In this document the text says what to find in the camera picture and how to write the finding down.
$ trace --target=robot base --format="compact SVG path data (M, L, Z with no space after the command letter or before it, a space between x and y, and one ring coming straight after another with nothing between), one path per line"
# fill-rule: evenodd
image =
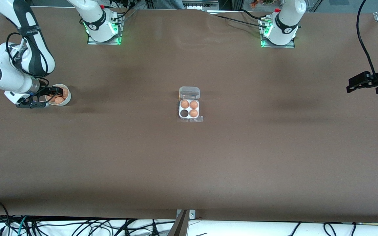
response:
M113 36L108 41L98 42L98 41L92 39L92 37L90 37L90 35L89 35L88 40L87 40L87 44L89 44L89 45L121 45L124 22L125 22L124 17L121 17L120 19L117 20L117 26L112 26L114 31L117 30L117 35Z
M267 30L269 30L271 24L269 21L258 20L259 25L266 26L267 28L259 27L259 33L261 34L261 47L263 48L295 48L294 46L294 39L286 45L275 45L269 39L267 39L264 34Z

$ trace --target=black cable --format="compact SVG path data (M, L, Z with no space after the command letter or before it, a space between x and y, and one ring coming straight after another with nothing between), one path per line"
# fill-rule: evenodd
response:
M215 16L216 17L220 17L220 18L224 18L224 19L228 19L228 20L232 20L232 21L237 21L237 22L240 22L240 23L243 23L243 24L253 25L253 26L261 27L261 28L266 28L266 26L262 26L262 25L258 25L258 24L253 24L253 23L246 22L246 21L239 21L239 20L236 20L236 19L232 19L232 18L228 18L228 17L222 16L222 15L215 15Z
M332 232L333 232L333 236L336 236L336 232L335 232L335 230L333 229L333 227L332 227L329 223L324 223L324 224L323 224L323 230L325 231L325 233L327 234L327 236L332 236L332 235L330 235L330 234L327 232L327 230L326 230L326 225L329 225L329 226L330 226L330 228L332 229Z
M238 9L237 11L242 11L244 13L246 13L247 15L249 15L250 17L252 17L253 19L257 19L257 20L260 20L262 17L265 17L266 15L263 15L263 16L254 16L252 15L250 12L248 12L247 10L245 9Z
M9 214L8 214L7 208L6 208L6 207L4 206L4 204L2 204L1 202L0 202L0 206L3 207L4 212L5 212L6 216L7 216L6 224L8 224L8 235L11 235L11 234L10 234L10 229L11 229L11 227L10 227L10 216L9 216Z
M89 225L91 225L90 224L90 221L85 221L84 223L82 223L76 230L74 230L74 232L72 232L72 235L71 236L74 236L74 234L75 234L75 232L77 232L78 231L78 229L80 229L82 226L84 226L85 224L89 224Z
M166 222L159 222L159 223L156 223L156 225L161 225L161 224L172 224L174 223L174 221L166 221ZM124 236L130 236L131 233L137 231L137 230L142 230L142 229L146 229L146 227L150 227L150 226L153 226L153 224L151 225L147 225L147 226L143 226L143 227L139 227L139 228L136 228L135 230L132 230L130 233L128 234L125 234Z
M301 224L301 221L294 227L294 230L288 236L293 236L295 234L295 231L297 231L297 228L300 226L300 224Z
M156 221L153 219L153 233L152 236L159 236L159 231L157 230Z
M351 232L351 236L354 236L354 233L355 233L355 229L357 227L357 224L355 222L352 223L354 225L354 227L352 228L352 232Z
M371 68L371 72L372 74L374 75L375 79L377 80L378 82L378 78L375 74L375 70L374 70L374 65L372 64L372 61L371 61L371 58L370 58L370 55L366 49L366 46L364 45L363 43L363 39L361 38L361 33L360 33L360 14L361 14L361 10L363 9L363 6L364 4L366 3L367 0L363 0L363 2L361 3L361 6L360 8L358 9L358 13L357 13L357 36L358 36L358 40L360 42L360 45L361 47L363 48L364 50L364 53L366 54L366 57L367 57L367 60L368 60L368 63L370 65L370 68Z
M10 58L10 60L11 60L11 62L12 62L13 65L14 65L14 59L15 59L16 55L18 54L18 52L15 53L14 57L11 56L11 53L10 53L10 50L9 50L8 42L9 42L11 36L13 36L13 35L15 35L15 34L16 34L16 35L20 35L19 33L16 33L16 32L10 33L10 34L7 36L7 40L6 40L6 50L7 50L7 52L8 52L8 56L9 56L9 58ZM38 78L38 79L47 76L47 75L48 75L48 70L49 70L49 65L48 65L48 62L47 62L47 60L46 60L46 58L45 58L45 55L43 55L42 51L40 51L40 49L38 48L38 46L35 45L35 44L29 39L28 36L24 36L23 39L25 39L28 43L30 43L31 45L33 45L33 46L39 51L39 55L42 56L43 61L45 62L46 69L45 69L45 74L42 75L42 76L38 76L38 75L31 74L31 73L25 71L25 70L22 69L22 68L21 68L21 71L22 71L23 73L27 74L27 75L30 75L30 76L36 77L36 78Z
M122 12L120 14L122 14L121 16L118 16L117 18L121 18L121 17L124 17L132 8L129 8L128 10L126 10L125 12Z
M117 4L117 2L115 2L115 1L110 1L109 4L112 4L112 2L114 2L114 3L116 4L116 6L117 6L118 8L120 8L119 5Z
M120 227L120 229L117 230L117 232L114 234L114 236L117 236L118 234L120 234L120 232L122 232L125 229L125 227L128 227L128 225L130 225L131 223L133 223L135 221L136 221L135 219L126 220L125 223Z
M93 235L93 232L96 231L98 228L102 227L103 224L106 224L107 221L109 221L109 220L106 220L103 223L99 224L98 226L95 226L95 228L96 228L95 230L93 230L93 227L91 226L90 227L91 228L91 230L90 230L91 234Z
M29 223L28 223L27 221L25 221L25 222L23 223L23 227L24 227L24 229L26 230L26 235L27 235L27 236L31 236Z
M100 228L100 229L104 229L104 230L107 230L107 231L109 232L109 236L112 236L111 231L110 231L108 228L106 228L106 227L101 227L101 226L99 225L99 226L95 226L94 228L95 228L95 229L93 229L93 227L91 226L90 233L88 234L89 236L90 236L90 235L93 235L93 232L95 232L98 228Z

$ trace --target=bowl of eggs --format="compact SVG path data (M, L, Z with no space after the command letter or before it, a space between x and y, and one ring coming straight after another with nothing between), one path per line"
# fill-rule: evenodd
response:
M199 116L198 100L181 100L179 103L179 116L182 119L196 119Z
M69 92L69 89L66 85L62 84L56 84L54 87L60 87L63 90L63 94L61 95L55 95L52 99L51 97L53 95L45 95L45 100L48 101L49 104L54 106L65 106L69 103L71 100L71 93Z

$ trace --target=mounting plate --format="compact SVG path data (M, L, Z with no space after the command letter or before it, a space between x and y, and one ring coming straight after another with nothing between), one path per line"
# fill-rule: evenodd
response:
M176 211L176 218L179 216L179 213L181 212L182 210L177 210ZM195 219L195 210L189 210L189 220L194 220Z

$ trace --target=cable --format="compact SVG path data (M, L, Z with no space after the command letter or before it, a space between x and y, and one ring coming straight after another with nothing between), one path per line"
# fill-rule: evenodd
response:
M352 228L352 232L351 232L351 236L354 236L354 233L355 233L355 229L357 227L357 224L355 222L352 223L354 225L354 227Z
M246 22L246 21L239 21L239 20L236 20L236 19L232 19L232 18L222 16L222 15L215 15L215 16L220 17L220 18L224 18L224 19L228 19L228 20L232 20L232 21L237 21L237 22L240 22L240 23L243 23L243 24L253 25L253 26L261 27L261 28L266 28L266 26L261 26L261 25L249 23L249 22Z
M3 207L4 212L5 212L6 216L7 216L6 224L8 224L8 235L11 235L11 234L10 234L10 229L11 229L11 227L10 227L10 216L9 216L8 211L7 211L6 207L4 206L4 204L2 204L2 203L0 202L0 206Z
M90 223L90 221L86 221L86 222L82 223L82 224L81 224L76 230L74 230L74 232L72 232L72 235L71 235L71 236L74 236L75 232L77 232L78 229L81 228L85 223Z
M10 53L8 42L9 42L11 36L13 36L13 35L20 35L20 34L19 34L19 33L16 33L16 32L13 32L13 33L10 33L10 34L7 36L7 40L6 40L6 50L7 50L7 52L8 52L8 56L9 56L9 58L10 58L12 64L14 65L14 63L15 63L14 59L15 59L15 57L18 55L19 52L16 52L16 53L14 54L14 57L13 57L13 56L11 55L11 53ZM28 43L30 43L31 45L33 45L33 46L39 51L39 54L42 56L43 61L45 62L46 69L45 69L45 74L42 75L42 76L38 76L38 75L31 74L31 73L25 71L23 68L21 68L21 71L22 71L23 73L27 74L27 75L30 75L30 76L36 77L36 78L38 78L38 79L47 76L47 75L48 75L48 70L49 70L49 65L48 65L48 62L47 62L45 56L43 55L42 51L40 51L40 49L38 48L38 46L36 46L36 45L35 45L35 44L34 44L34 43L28 38L28 36L24 36L24 37L22 37L22 39L26 39Z
M20 226L18 227L18 233L17 233L17 236L20 236L20 235L21 235L21 227L23 226L24 221L26 220L26 218L27 218L27 215L24 216L24 218L21 220Z
M361 3L361 6L360 8L358 9L358 14L357 14L357 36L358 36L358 40L361 44L361 47L363 48L364 50L364 53L366 54L367 56L367 60L370 64L370 67L371 67L371 71L373 73L373 75L375 76L375 70L374 70L374 66L372 64L372 61L371 61L371 58L370 58L370 55L366 49L366 47L364 46L364 43L363 43L363 39L361 39L361 34L360 34L360 14L361 14L361 10L363 9L363 6L364 4L366 3L367 0L363 0L363 2Z
M118 16L117 18L121 18L121 17L124 17L132 8L129 8L128 10L126 10L125 12L122 12L120 14L122 14L121 16Z
M300 224L301 224L301 221L299 221L299 223L294 227L294 230L288 236L293 236L295 234L295 231L297 230L297 228L300 226Z
M172 224L174 223L174 221L166 221L166 222L159 222L159 223L156 223L156 225L161 225L161 224ZM137 230L143 230L143 229L146 229L146 227L150 227L150 226L153 226L153 224L151 225L147 225L147 226L143 226L143 227L139 227L139 228L136 228L135 230L132 230L131 232L129 232L128 234L125 234L124 236L130 236L131 233L137 231Z
M257 19L257 20L260 20L262 17L266 16L266 15L263 15L263 16L257 17L257 16L252 15L250 12L248 12L245 9L238 9L237 11L242 11L242 12L246 13L247 15L249 15L250 17L252 17L253 19Z
M332 236L332 235L330 235L330 234L327 232L327 230L326 230L326 225L329 225L329 226L330 226L330 228L332 229L332 232L333 232L333 236L336 236L336 232L335 232L335 230L333 229L333 227L332 227L329 223L324 223L324 224L323 224L323 230L325 231L325 233L327 234L327 236Z
M153 219L153 233L152 236L159 236L159 231L157 230L156 221Z
M117 232L114 234L114 236L117 236L118 234L120 234L120 232L122 232L125 227L128 227L128 225L130 225L131 223L135 222L136 220L135 219L132 219L132 220L126 220L125 223L120 227L119 230L117 230Z

